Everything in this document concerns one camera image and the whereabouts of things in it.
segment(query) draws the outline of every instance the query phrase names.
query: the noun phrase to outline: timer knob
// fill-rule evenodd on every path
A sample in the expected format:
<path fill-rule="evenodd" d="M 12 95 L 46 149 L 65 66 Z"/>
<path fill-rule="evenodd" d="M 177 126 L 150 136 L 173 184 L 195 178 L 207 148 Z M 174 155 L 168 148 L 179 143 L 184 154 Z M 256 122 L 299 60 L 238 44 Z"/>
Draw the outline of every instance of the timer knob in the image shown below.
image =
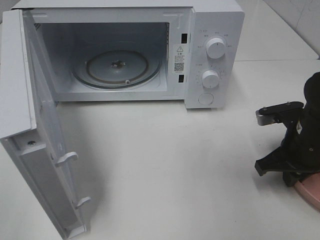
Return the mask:
<path fill-rule="evenodd" d="M 226 43 L 220 37 L 211 38 L 206 43 L 206 54 L 211 59 L 218 59 L 226 53 Z"/>
<path fill-rule="evenodd" d="M 207 89 L 215 88 L 219 82 L 220 77 L 216 71 L 208 70 L 202 74 L 202 85 Z"/>

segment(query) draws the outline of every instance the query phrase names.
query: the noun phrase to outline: microwave control panel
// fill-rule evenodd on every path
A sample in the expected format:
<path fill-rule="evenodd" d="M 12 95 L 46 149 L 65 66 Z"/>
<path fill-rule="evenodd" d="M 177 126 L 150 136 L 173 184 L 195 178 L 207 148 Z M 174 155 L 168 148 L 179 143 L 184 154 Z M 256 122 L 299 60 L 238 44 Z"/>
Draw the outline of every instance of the microwave control panel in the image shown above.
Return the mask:
<path fill-rule="evenodd" d="M 219 108 L 225 104 L 243 20 L 243 12 L 196 13 L 187 108 Z"/>

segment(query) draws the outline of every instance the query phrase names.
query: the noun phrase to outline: sticker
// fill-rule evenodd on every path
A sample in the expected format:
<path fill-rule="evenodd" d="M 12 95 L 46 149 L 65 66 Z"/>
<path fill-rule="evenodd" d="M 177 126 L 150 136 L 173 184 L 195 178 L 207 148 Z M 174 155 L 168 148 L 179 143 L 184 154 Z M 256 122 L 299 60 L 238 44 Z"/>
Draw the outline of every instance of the sticker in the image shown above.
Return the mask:
<path fill-rule="evenodd" d="M 173 73 L 183 74 L 185 72 L 187 46 L 182 44 L 173 45 Z"/>

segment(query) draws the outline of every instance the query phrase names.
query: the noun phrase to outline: open microwave door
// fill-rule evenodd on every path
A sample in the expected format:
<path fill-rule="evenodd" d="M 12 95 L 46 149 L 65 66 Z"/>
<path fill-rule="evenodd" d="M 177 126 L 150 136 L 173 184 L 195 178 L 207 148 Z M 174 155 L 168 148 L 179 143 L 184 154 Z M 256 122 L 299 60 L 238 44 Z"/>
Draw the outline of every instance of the open microwave door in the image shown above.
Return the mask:
<path fill-rule="evenodd" d="M 0 140 L 63 239 L 86 231 L 56 104 L 43 42 L 28 11 L 3 13 Z"/>

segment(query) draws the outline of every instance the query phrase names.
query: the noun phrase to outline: microwave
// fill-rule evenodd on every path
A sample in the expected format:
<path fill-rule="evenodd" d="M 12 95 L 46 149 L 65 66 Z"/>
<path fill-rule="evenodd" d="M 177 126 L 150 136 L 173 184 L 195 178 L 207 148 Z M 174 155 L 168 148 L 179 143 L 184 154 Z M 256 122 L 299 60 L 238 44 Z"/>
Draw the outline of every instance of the microwave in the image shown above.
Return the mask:
<path fill-rule="evenodd" d="M 235 0 L 22 0 L 3 13 L 0 140 L 63 239 L 86 231 L 58 102 L 226 101 Z"/>

